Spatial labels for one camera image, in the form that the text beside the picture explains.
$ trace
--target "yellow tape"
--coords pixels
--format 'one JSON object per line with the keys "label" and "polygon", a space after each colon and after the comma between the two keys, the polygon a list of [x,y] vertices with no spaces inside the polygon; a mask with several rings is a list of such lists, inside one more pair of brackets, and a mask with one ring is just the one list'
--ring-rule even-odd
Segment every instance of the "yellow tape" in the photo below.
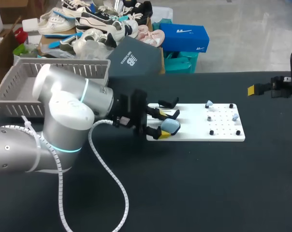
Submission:
{"label": "yellow tape", "polygon": [[166,113],[164,113],[161,109],[159,109],[159,112],[160,112],[161,115],[167,116]]}
{"label": "yellow tape", "polygon": [[248,88],[248,96],[254,95],[254,85]]}
{"label": "yellow tape", "polygon": [[171,136],[170,133],[161,130],[161,136],[159,137],[159,139],[166,139],[166,138],[168,138],[168,137],[170,137],[170,136]]}

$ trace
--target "white pegboard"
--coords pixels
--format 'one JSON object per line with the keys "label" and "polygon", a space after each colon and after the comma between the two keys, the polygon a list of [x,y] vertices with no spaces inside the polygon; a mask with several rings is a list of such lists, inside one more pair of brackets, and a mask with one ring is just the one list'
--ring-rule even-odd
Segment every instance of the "white pegboard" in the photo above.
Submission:
{"label": "white pegboard", "polygon": [[[149,107],[159,107],[158,104],[149,104]],[[234,114],[239,114],[237,106],[229,108],[230,104],[213,104],[208,109],[204,104],[177,104],[174,109],[161,108],[163,112],[173,115],[180,110],[177,121],[180,123],[180,130],[174,136],[158,141],[210,141],[210,142],[243,142],[245,133],[243,130],[241,116],[234,122]],[[160,126],[162,121],[147,116],[147,125],[152,128]],[[151,136],[147,140],[156,141]]]}

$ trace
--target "black shoe box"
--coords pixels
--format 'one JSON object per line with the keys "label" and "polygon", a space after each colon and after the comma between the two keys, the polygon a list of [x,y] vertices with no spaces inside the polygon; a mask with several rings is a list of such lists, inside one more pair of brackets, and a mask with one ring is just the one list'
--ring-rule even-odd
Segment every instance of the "black shoe box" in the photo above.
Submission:
{"label": "black shoe box", "polygon": [[109,77],[158,74],[162,69],[161,50],[126,36],[109,55]]}

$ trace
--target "concrete floor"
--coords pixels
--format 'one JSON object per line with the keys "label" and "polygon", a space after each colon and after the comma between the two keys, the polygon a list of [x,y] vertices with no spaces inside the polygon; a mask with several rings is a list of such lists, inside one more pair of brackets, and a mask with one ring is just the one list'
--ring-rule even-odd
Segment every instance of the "concrete floor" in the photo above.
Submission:
{"label": "concrete floor", "polygon": [[289,71],[292,3],[285,0],[151,0],[174,23],[204,25],[210,37],[196,72]]}

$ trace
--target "pink sneaker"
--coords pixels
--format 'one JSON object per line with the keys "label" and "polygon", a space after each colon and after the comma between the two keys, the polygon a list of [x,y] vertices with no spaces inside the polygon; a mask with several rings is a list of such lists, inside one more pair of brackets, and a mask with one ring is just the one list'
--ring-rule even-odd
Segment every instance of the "pink sneaker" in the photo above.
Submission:
{"label": "pink sneaker", "polygon": [[141,40],[148,35],[149,29],[146,25],[139,25],[136,39]]}
{"label": "pink sneaker", "polygon": [[140,41],[150,44],[154,47],[159,47],[165,39],[165,34],[162,30],[155,30],[153,32],[147,32],[147,35],[140,39]]}

